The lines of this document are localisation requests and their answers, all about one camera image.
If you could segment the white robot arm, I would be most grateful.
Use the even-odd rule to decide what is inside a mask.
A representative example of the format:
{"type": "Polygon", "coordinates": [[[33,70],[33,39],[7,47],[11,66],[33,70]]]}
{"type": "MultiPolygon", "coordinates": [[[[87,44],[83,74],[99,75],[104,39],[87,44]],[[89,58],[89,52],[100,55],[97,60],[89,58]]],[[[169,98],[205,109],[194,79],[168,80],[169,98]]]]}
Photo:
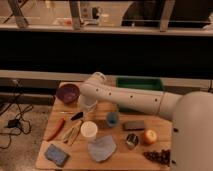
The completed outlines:
{"type": "Polygon", "coordinates": [[[213,171],[213,93],[179,95],[105,82],[106,76],[95,72],[80,85],[82,109],[108,101],[171,121],[170,171],[213,171]]]}

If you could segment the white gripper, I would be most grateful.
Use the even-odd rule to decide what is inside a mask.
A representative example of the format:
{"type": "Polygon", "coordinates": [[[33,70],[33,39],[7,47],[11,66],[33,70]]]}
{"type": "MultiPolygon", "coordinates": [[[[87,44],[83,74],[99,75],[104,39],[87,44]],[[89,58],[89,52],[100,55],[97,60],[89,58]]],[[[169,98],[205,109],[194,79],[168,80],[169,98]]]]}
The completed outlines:
{"type": "Polygon", "coordinates": [[[78,99],[78,105],[83,113],[89,113],[96,108],[97,101],[80,95],[78,99]]]}

